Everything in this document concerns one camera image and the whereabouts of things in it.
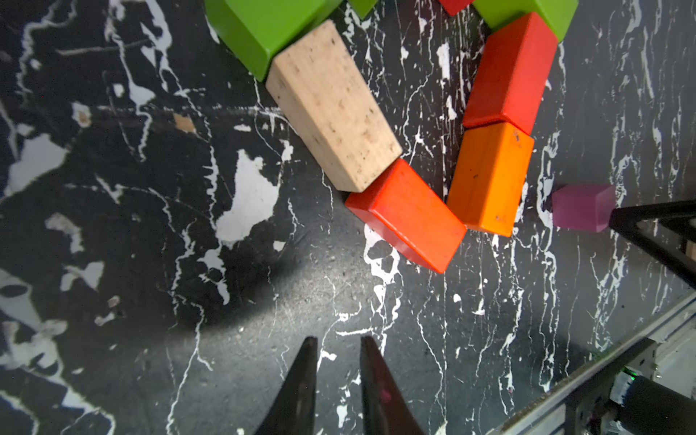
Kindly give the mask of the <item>red block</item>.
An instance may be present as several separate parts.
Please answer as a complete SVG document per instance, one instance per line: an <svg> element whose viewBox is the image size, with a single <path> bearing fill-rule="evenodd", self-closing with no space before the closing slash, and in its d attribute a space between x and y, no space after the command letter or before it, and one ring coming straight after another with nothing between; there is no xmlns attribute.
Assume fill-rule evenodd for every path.
<svg viewBox="0 0 696 435"><path fill-rule="evenodd" d="M505 121L531 134L556 50L556 35L535 12L493 33L484 46L464 127Z"/></svg>
<svg viewBox="0 0 696 435"><path fill-rule="evenodd" d="M449 16L456 16L465 10L474 0L438 0Z"/></svg>
<svg viewBox="0 0 696 435"><path fill-rule="evenodd" d="M369 188L352 193L346 208L409 261L443 274L467 228L404 159Z"/></svg>

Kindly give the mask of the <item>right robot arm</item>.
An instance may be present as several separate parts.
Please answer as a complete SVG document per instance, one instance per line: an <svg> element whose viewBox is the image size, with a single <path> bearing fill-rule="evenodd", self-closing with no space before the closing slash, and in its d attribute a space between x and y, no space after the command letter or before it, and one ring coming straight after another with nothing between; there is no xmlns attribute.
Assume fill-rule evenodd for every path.
<svg viewBox="0 0 696 435"><path fill-rule="evenodd" d="M695 261L676 248L667 248L638 226L655 220L688 241L695 241L695 201L617 208L609 227L628 239L674 275L695 286ZM618 405L617 420L634 434L694 434L695 400L625 368L614 378L610 400Z"/></svg>

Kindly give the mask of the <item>orange block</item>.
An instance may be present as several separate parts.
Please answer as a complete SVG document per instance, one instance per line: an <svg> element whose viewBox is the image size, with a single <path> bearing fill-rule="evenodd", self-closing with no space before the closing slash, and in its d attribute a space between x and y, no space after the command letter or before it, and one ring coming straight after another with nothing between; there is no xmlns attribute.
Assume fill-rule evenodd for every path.
<svg viewBox="0 0 696 435"><path fill-rule="evenodd" d="M466 130L447 206L467 228L512 235L534 145L511 123Z"/></svg>

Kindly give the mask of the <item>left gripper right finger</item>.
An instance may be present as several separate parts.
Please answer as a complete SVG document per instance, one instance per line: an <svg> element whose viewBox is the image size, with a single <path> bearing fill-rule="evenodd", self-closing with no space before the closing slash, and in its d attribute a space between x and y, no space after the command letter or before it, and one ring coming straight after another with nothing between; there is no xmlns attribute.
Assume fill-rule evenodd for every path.
<svg viewBox="0 0 696 435"><path fill-rule="evenodd" d="M423 434L371 336L361 338L360 375L365 434Z"/></svg>

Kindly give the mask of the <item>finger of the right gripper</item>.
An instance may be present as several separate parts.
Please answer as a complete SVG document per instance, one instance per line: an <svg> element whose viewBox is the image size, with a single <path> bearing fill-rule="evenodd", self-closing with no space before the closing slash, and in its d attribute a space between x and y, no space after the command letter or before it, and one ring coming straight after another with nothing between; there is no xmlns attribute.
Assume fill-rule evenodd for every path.
<svg viewBox="0 0 696 435"><path fill-rule="evenodd" d="M691 288L695 288L695 260L679 248L661 241L646 226L666 228L680 239L695 246L695 200L615 208L609 228L641 248Z"/></svg>

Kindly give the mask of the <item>natural wood block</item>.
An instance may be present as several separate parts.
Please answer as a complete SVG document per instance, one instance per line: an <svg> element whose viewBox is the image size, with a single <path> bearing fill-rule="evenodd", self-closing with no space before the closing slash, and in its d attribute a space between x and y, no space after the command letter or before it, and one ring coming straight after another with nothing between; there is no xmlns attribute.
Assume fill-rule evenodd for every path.
<svg viewBox="0 0 696 435"><path fill-rule="evenodd" d="M331 20L274 58L266 88L337 190L366 190L402 154Z"/></svg>

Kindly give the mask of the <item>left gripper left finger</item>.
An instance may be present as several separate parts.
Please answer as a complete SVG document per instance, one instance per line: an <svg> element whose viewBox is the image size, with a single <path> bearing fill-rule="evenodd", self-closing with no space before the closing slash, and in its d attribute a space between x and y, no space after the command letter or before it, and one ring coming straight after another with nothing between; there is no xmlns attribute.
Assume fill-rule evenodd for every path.
<svg viewBox="0 0 696 435"><path fill-rule="evenodd" d="M304 339L281 389L257 434L313 434L318 340Z"/></svg>

